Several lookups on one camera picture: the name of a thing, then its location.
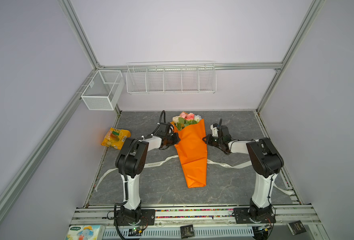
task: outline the yellow snack package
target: yellow snack package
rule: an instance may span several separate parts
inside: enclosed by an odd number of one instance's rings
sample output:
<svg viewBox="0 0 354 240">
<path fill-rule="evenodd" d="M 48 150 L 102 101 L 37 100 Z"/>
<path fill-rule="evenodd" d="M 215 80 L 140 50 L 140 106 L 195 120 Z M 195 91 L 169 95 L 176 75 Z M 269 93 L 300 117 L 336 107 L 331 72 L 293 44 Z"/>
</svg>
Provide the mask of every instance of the yellow snack package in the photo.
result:
<svg viewBox="0 0 354 240">
<path fill-rule="evenodd" d="M 128 130 L 114 129 L 111 127 L 109 132 L 105 135 L 101 145 L 106 147 L 114 147 L 115 149 L 121 150 L 126 138 L 130 136 L 131 134 Z"/>
</svg>

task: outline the mounting plate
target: mounting plate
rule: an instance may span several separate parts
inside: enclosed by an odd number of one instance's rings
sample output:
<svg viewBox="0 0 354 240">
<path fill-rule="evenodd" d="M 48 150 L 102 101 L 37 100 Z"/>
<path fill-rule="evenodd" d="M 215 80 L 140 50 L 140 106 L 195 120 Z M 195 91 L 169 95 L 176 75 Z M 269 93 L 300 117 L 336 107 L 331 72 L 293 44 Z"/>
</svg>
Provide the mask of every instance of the mounting plate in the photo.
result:
<svg viewBox="0 0 354 240">
<path fill-rule="evenodd" d="M 254 223 L 254 222 L 252 222 L 252 221 L 250 220 L 249 217 L 247 217 L 247 215 L 248 215 L 248 210 L 249 210 L 248 207 L 235 207 L 235 208 L 233 209 L 233 211 L 234 211 L 235 213 L 237 213 L 236 216 L 234 217 L 234 218 L 236 219 L 236 223 L 237 223 L 237 224 L 242 224 L 242 223 Z M 266 217 L 269 218 L 269 220 L 271 221 L 271 223 L 275 223 L 275 222 L 276 222 L 276 218 L 275 218 L 274 215 L 272 216 L 272 214 L 273 214 L 273 212 L 271 212 L 271 214 L 267 215 Z M 269 223 L 269 221 L 268 221 L 267 219 L 263 219 L 263 220 L 261 221 L 261 223 Z"/>
<path fill-rule="evenodd" d="M 120 210 L 117 210 L 117 216 L 118 216 L 118 218 L 117 218 L 116 222 L 117 222 L 118 226 L 133 226 L 131 223 L 129 223 L 127 220 L 124 219 Z M 148 226 L 154 225 L 155 209 L 141 209 L 141 217 L 148 218 L 148 220 L 149 220 Z M 145 226 L 146 225 L 146 218 L 140 218 L 141 222 L 138 224 L 135 224 L 135 226 L 140 226 L 140 225 Z"/>
</svg>

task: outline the white wall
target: white wall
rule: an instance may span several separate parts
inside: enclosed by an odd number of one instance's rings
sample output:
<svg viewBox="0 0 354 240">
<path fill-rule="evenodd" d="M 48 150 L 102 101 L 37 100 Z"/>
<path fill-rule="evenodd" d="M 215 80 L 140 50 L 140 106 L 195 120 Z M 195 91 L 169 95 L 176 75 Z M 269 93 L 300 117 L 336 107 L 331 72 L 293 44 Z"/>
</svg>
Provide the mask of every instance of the white wall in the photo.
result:
<svg viewBox="0 0 354 240">
<path fill-rule="evenodd" d="M 0 0 L 0 195 L 90 71 L 57 1 Z"/>
<path fill-rule="evenodd" d="M 273 69 L 219 70 L 215 93 L 130 95 L 125 86 L 118 105 L 123 111 L 256 109 L 274 74 Z"/>
<path fill-rule="evenodd" d="M 101 65 L 280 62 L 312 0 L 72 0 Z"/>
<path fill-rule="evenodd" d="M 75 208 L 83 207 L 114 120 L 114 111 L 78 106 L 0 226 L 0 240 L 64 239 Z"/>
<path fill-rule="evenodd" d="M 262 111 L 330 239 L 354 239 L 354 1 L 327 1 Z"/>
<path fill-rule="evenodd" d="M 57 1 L 0 1 L 0 195 L 91 71 Z M 78 107 L 0 227 L 0 239 L 63 239 L 113 124 Z"/>
</svg>

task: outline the black card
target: black card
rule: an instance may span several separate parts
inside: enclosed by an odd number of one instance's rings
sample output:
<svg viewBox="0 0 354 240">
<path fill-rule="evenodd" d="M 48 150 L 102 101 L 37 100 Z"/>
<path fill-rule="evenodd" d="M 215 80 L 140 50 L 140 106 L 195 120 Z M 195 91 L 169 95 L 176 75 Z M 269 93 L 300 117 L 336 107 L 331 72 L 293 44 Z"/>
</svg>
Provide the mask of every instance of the black card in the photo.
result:
<svg viewBox="0 0 354 240">
<path fill-rule="evenodd" d="M 288 227 L 293 235 L 297 235 L 297 234 L 307 231 L 304 228 L 304 225 L 301 223 L 301 221 L 295 221 L 295 222 L 288 223 Z"/>
<path fill-rule="evenodd" d="M 181 228 L 181 238 L 194 237 L 193 225 L 182 226 Z"/>
</svg>

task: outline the bouquet of flowers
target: bouquet of flowers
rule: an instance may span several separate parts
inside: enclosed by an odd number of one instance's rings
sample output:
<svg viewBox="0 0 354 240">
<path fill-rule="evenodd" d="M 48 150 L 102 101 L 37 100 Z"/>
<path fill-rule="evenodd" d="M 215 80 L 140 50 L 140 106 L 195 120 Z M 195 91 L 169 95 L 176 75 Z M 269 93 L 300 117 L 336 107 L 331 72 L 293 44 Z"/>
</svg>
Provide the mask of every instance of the bouquet of flowers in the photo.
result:
<svg viewBox="0 0 354 240">
<path fill-rule="evenodd" d="M 173 117 L 173 122 L 176 125 L 177 129 L 181 131 L 184 127 L 197 124 L 201 120 L 200 115 L 194 115 L 194 113 L 187 114 L 182 112 L 179 116 Z"/>
</svg>

